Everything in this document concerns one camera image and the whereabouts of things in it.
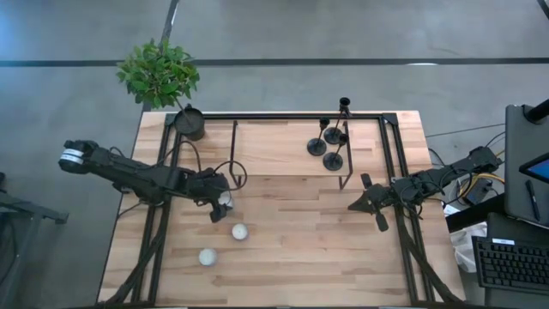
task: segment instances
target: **concrete floor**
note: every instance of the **concrete floor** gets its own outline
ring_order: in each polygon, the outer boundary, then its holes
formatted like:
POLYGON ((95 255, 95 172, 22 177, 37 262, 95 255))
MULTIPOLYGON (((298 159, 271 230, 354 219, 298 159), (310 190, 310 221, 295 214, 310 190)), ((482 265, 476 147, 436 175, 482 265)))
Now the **concrete floor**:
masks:
MULTIPOLYGON (((159 39, 169 0, 0 3, 0 60, 120 59, 159 39)), ((549 57, 549 21, 535 0, 181 0, 172 43, 195 58, 549 57)), ((323 66, 199 68, 203 111, 420 110, 425 134, 504 121, 508 104, 546 99, 549 66, 323 66)), ((91 305, 120 200, 94 176, 63 173, 66 139, 129 155, 141 106, 115 68, 0 68, 0 171, 13 195, 69 211, 43 224, 17 308, 91 305)), ((447 162, 503 126, 429 137, 447 162)), ((495 151, 503 149, 500 142, 495 151)), ((468 300, 481 304, 474 278, 468 300)))

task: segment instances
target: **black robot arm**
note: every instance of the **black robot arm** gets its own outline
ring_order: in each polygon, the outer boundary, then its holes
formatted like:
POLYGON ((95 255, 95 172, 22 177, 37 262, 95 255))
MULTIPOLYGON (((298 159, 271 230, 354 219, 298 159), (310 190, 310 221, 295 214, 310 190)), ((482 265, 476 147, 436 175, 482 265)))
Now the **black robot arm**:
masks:
POLYGON ((405 207, 409 204, 419 205, 427 197, 437 192, 443 193, 443 188, 453 180, 470 173, 495 172, 500 164, 502 161, 488 147, 478 147, 471 150, 465 159, 442 168, 432 168, 397 179, 388 187, 372 185, 370 176, 362 174, 366 190, 356 202, 349 205, 348 209, 375 214, 377 226, 383 232, 389 226, 380 209, 397 203, 405 207))
POLYGON ((221 194, 229 190, 228 181, 211 167, 195 172, 182 167, 150 166, 114 154, 112 149, 93 141, 67 141, 64 147, 59 166, 65 172, 96 174, 112 181, 112 186, 121 192, 131 189, 149 205, 160 205, 170 196, 192 199, 198 206, 211 203, 212 222, 225 217, 230 209, 219 203, 221 194))

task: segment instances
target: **potted plant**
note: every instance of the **potted plant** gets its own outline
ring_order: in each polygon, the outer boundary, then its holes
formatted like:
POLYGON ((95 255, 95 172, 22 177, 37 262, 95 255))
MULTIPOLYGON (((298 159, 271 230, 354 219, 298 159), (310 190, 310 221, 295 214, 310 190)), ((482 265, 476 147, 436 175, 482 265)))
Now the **potted plant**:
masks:
POLYGON ((126 60, 118 64, 120 82, 125 82, 128 94, 136 97, 136 103, 148 103, 151 108, 179 106, 175 118, 176 130, 192 141, 204 136, 204 116, 188 104, 179 102, 183 94, 190 99, 190 91, 196 91, 200 75, 190 62, 192 58, 181 47, 171 48, 168 40, 156 45, 154 39, 142 48, 136 46, 126 60))

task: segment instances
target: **black keyboard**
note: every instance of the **black keyboard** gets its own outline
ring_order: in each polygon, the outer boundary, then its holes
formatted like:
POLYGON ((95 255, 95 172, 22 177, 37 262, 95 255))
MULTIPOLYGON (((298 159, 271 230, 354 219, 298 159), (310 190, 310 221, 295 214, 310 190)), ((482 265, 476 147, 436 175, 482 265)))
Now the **black keyboard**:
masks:
POLYGON ((479 285, 549 295, 549 245, 473 236, 479 285))

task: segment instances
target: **wooden plank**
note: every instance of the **wooden plank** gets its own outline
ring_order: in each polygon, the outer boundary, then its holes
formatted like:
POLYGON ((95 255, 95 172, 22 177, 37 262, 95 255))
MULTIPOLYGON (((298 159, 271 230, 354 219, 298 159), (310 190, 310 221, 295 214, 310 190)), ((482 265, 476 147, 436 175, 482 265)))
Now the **wooden plank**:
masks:
MULTIPOLYGON (((347 148, 341 148, 344 164, 329 171, 322 156, 307 152, 307 143, 318 137, 317 120, 311 121, 239 121, 236 129, 234 159, 244 165, 249 176, 346 176, 349 174, 347 148)), ((337 145, 327 144, 327 153, 337 145)), ((244 175, 235 167, 235 175, 244 175)))
MULTIPOLYGON (((156 161, 164 116, 159 112, 143 115, 135 159, 156 161)), ((398 112, 398 117, 410 173, 430 168, 419 113, 398 112)), ((257 125, 252 120, 239 122, 257 125)), ((354 174, 343 191, 334 177, 250 177, 245 188, 233 193, 235 210, 216 224, 208 218, 211 207, 198 208, 192 201, 174 198, 157 305, 408 305, 393 209, 383 209, 389 223, 389 231, 384 233, 377 230, 374 216, 347 211, 347 205, 363 190, 361 173, 369 173, 374 182, 387 184, 377 122, 353 120, 349 124, 354 174), (240 222, 250 230, 245 241, 237 241, 230 234, 232 226, 240 222), (198 252, 205 247, 219 254, 213 267, 198 263, 198 252)), ((204 167, 226 160, 231 129, 232 121, 208 121, 208 139, 195 143, 201 149, 204 167)), ((389 141, 394 143, 391 131, 389 141)), ((394 144, 391 148, 399 173, 394 144)), ((189 146, 181 149, 179 164, 196 168, 189 146)), ((135 197, 126 196, 121 209, 135 202, 135 197)), ((138 208, 119 220, 99 300, 110 297, 134 267, 145 213, 138 208)), ((425 203, 422 216, 428 260, 452 292, 463 299, 440 205, 425 203)), ((417 266, 414 274, 421 291, 417 266)), ((146 296, 148 282, 144 286, 146 296)))

